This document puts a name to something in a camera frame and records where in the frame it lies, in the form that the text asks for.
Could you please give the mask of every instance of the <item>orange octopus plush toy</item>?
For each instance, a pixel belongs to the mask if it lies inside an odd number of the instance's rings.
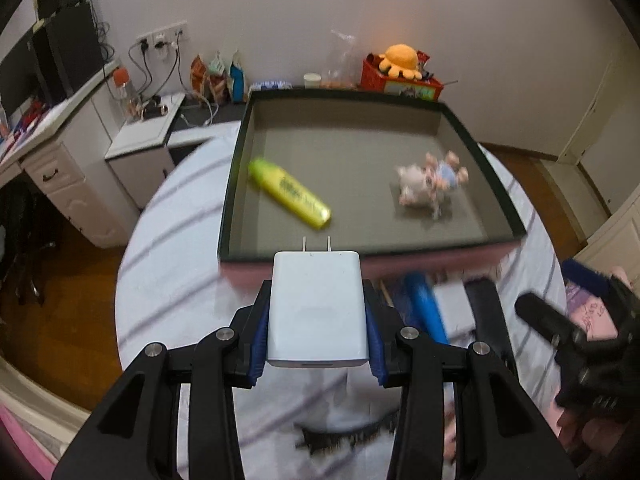
[[[390,46],[384,54],[380,54],[380,72],[388,71],[389,77],[404,77],[405,79],[422,79],[418,70],[418,53],[403,43]]]

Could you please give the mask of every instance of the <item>wall socket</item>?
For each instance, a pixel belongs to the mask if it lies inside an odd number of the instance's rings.
[[[149,42],[149,52],[154,52],[158,59],[164,60],[170,57],[167,56],[167,47],[156,51],[154,49],[154,45],[161,40],[173,43],[177,40],[178,33],[180,31],[182,31],[182,35],[180,36],[180,43],[182,44],[185,41],[189,41],[189,25],[187,24],[187,22],[174,23],[173,25],[169,25],[167,27],[158,28],[153,32],[148,32],[146,34],[143,34],[142,36],[138,36],[136,40],[141,41],[146,38],[146,40]]]

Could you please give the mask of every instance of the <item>yellow highlighter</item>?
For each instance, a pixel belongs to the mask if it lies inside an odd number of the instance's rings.
[[[258,186],[311,227],[322,229],[331,219],[331,210],[280,166],[254,158],[249,162],[249,174]]]

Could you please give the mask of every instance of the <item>plush toy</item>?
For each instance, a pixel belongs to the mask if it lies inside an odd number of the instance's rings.
[[[437,219],[446,192],[468,182],[469,175],[466,168],[459,168],[460,160],[453,152],[441,161],[427,153],[425,162],[424,168],[415,164],[396,168],[400,178],[398,202],[403,206],[428,205],[433,209],[433,219]]]
[[[404,77],[405,79],[422,79],[418,70],[418,53],[410,46],[397,44],[390,46],[384,54],[380,54],[380,72],[388,71],[389,77]]]

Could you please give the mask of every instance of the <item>white tablecloth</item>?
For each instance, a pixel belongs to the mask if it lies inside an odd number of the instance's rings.
[[[235,311],[252,304],[257,290],[235,290],[218,268],[217,247],[226,181],[237,132],[216,137],[185,159],[140,217],[118,272],[115,316],[118,350],[126,368],[149,342],[167,348],[198,342],[227,326]],[[552,349],[514,312],[516,298],[533,290],[565,311],[558,261],[540,217],[514,177],[492,155],[524,225],[524,244],[501,266],[498,292],[516,352],[520,381],[541,409],[559,381]],[[235,390],[236,419],[248,480],[384,479],[393,436],[363,447],[310,457],[296,450],[296,423],[352,428],[399,405],[399,390],[384,390],[369,365],[359,368],[273,368],[252,390]],[[187,473],[188,386],[182,388],[178,422],[178,471]]]

